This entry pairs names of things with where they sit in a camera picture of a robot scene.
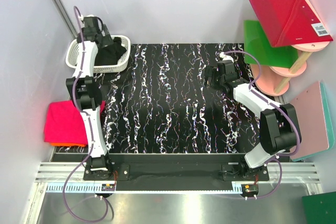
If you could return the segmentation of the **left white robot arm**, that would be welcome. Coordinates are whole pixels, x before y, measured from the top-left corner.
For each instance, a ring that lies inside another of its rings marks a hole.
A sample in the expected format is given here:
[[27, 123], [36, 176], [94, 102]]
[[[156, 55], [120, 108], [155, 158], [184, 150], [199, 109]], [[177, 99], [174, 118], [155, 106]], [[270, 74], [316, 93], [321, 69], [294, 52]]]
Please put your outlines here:
[[113, 168], [102, 135], [100, 112], [102, 93], [94, 80], [93, 70], [99, 49], [113, 44], [103, 21], [93, 15], [76, 14], [80, 28], [77, 37], [79, 56], [72, 78], [66, 79], [70, 98], [82, 117], [88, 141], [85, 157], [85, 180], [105, 180], [112, 176]]

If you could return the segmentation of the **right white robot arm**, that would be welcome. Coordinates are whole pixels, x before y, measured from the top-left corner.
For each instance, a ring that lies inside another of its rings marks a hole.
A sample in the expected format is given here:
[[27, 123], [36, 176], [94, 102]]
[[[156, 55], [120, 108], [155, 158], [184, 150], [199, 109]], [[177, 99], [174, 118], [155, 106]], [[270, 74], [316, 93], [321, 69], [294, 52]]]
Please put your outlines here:
[[295, 107], [269, 99], [238, 77], [232, 60], [221, 60], [216, 67], [206, 66], [204, 86], [223, 91], [259, 118], [259, 143], [234, 166], [234, 174], [248, 179], [273, 158], [290, 156], [288, 151], [299, 147], [301, 134]]

